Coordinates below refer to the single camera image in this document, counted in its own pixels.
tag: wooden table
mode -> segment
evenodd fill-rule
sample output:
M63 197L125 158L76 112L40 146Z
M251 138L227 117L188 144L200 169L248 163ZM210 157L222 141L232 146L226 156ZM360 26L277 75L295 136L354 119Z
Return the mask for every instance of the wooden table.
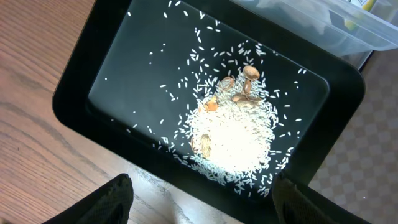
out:
M238 223L64 127L52 95L94 0L0 0L0 217L40 223L120 173L130 223Z

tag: tray rim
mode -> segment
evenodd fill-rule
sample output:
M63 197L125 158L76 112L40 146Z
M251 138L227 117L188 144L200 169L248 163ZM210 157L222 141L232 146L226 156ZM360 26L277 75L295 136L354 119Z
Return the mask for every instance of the tray rim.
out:
M242 222L277 222L271 195L262 203L252 203L223 190L200 174L192 175L189 169L183 169L176 162L162 160L163 156L156 151L138 149L132 156L126 152L132 139L127 134L120 134L105 123L98 122L91 114L88 94L132 1L134 0L96 0L55 90L52 102L55 116L70 129ZM290 176L307 185L362 102L365 92L362 75L341 59L229 0L184 2L326 80L330 90L328 99L285 168ZM263 27L265 31L250 29L251 27ZM150 147L144 142L134 143L136 148ZM164 167L173 170L173 175L164 171Z

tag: tray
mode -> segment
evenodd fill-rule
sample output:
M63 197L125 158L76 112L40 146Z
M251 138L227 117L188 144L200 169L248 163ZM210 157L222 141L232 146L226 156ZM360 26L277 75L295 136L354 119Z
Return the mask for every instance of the tray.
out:
M205 96L193 91L196 84L236 77L244 63L264 72L259 80L265 79L278 122L269 166L243 190L194 170L189 136L179 129ZM353 67L229 1L99 0L53 108L66 126L251 223L276 221L266 197L272 175L284 168L308 184L363 95L363 79ZM175 147L168 149L164 138Z

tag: transparent plastic box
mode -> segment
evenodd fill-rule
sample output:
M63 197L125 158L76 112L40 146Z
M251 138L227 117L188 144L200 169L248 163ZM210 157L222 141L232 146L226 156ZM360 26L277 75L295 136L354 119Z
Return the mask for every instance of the transparent plastic box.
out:
M339 57L398 47L396 0L376 0L370 12L345 0L232 1Z

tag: gray checkered surface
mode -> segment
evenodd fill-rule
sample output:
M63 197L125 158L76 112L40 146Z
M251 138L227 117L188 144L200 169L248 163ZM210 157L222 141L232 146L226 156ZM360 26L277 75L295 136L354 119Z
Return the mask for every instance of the gray checkered surface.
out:
M398 50L375 53L366 94L310 187L371 223L398 223Z

